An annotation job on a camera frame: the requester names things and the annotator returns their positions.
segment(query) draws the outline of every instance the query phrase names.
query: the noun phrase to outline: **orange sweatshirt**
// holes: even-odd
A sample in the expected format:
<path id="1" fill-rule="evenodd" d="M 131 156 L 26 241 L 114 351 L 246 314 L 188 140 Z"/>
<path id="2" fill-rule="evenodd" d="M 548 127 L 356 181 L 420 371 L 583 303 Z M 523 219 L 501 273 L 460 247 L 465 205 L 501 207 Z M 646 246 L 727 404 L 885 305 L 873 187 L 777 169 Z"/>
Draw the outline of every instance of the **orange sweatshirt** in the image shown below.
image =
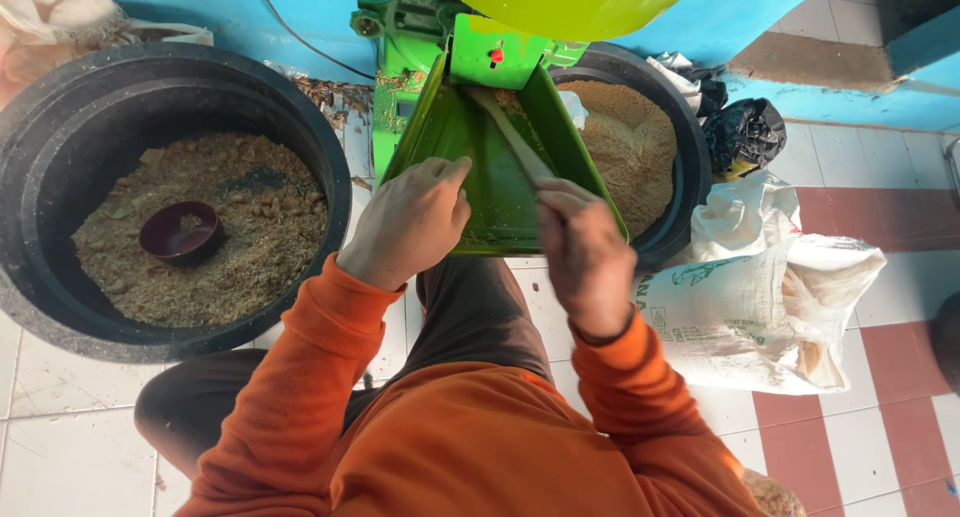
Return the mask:
<path id="1" fill-rule="evenodd" d="M 460 362 L 403 377 L 341 438 L 403 290 L 334 259 L 283 314 L 176 515 L 763 515 L 640 315 L 610 344 L 576 338 L 593 422 L 529 371 Z"/>

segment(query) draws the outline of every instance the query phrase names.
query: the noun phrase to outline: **ground powder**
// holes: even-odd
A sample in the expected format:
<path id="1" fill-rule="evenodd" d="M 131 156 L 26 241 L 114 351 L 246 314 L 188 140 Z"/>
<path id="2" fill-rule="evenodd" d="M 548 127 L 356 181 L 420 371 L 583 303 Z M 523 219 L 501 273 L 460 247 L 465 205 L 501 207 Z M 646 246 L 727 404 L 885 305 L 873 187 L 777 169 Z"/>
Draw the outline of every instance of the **ground powder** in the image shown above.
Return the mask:
<path id="1" fill-rule="evenodd" d="M 317 253 L 327 207 L 281 144 L 219 133 L 150 149 L 140 161 L 72 235 L 83 272 L 127 318 L 168 328 L 234 322 L 294 286 Z M 226 241 L 200 264 L 174 267 L 145 253 L 138 232 L 157 210 L 187 200 L 216 209 Z M 180 226 L 198 221 L 186 215 Z"/>
<path id="2" fill-rule="evenodd" d="M 577 94 L 589 113 L 580 133 L 583 145 L 630 238 L 636 238 L 673 197 L 673 123 L 659 106 L 626 85 L 568 81 L 557 89 Z"/>

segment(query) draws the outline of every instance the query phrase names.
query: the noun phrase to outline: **person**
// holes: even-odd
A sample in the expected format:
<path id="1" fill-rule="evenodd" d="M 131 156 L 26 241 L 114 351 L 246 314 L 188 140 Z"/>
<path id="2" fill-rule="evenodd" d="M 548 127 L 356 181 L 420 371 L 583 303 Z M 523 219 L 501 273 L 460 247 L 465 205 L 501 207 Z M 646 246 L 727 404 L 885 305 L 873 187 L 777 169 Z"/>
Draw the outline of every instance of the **person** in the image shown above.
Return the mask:
<path id="1" fill-rule="evenodd" d="M 762 515 L 631 303 L 636 254 L 606 203 L 537 186 L 591 421 L 554 388 L 503 259 L 448 256 L 471 166 L 430 157 L 381 185 L 270 351 L 196 357 L 144 387 L 138 430 L 193 480 L 177 515 Z M 425 318 L 406 364 L 352 391 L 414 276 Z"/>

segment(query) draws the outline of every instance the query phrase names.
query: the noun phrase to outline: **dark red bowl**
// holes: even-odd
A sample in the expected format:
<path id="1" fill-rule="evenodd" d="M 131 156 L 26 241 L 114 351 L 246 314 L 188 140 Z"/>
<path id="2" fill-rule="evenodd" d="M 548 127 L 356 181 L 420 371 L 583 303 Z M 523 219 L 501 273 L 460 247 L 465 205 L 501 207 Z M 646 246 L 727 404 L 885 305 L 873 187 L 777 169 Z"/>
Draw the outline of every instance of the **dark red bowl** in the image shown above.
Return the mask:
<path id="1" fill-rule="evenodd" d="M 181 218 L 196 216 L 200 224 L 181 230 Z M 162 207 L 140 227 L 140 247 L 170 266 L 196 265 L 217 252 L 227 239 L 220 215 L 209 204 L 188 201 Z"/>

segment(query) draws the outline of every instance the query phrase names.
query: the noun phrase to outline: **sleeve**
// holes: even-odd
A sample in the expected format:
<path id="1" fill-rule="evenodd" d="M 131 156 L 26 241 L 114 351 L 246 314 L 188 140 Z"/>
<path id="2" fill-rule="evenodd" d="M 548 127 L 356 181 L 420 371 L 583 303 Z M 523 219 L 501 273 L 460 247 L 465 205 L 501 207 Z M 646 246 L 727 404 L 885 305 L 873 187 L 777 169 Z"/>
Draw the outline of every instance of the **sleeve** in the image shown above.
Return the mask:
<path id="1" fill-rule="evenodd" d="M 383 340 L 383 315 L 406 289 L 351 277 L 330 254 L 307 279 L 284 330 L 199 459 L 186 516 L 306 517 L 330 512 L 330 469 L 351 391 Z"/>
<path id="2" fill-rule="evenodd" d="M 697 411 L 684 378 L 638 311 L 599 346 L 572 327 L 573 366 L 597 431 L 620 449 L 656 515 L 764 515 L 743 467 Z"/>

